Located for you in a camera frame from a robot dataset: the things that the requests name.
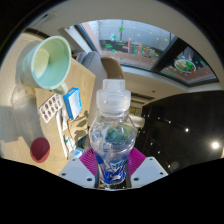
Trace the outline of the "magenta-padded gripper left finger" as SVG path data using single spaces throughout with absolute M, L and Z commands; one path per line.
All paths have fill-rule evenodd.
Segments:
M 95 188 L 97 175 L 97 160 L 92 148 L 79 158 L 71 158 L 59 173 L 61 178 L 84 188 Z

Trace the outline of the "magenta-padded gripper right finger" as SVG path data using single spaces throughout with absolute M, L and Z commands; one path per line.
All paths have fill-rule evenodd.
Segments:
M 128 159 L 128 185 L 131 188 L 143 187 L 167 175 L 155 157 L 146 157 L 136 148 L 131 150 Z

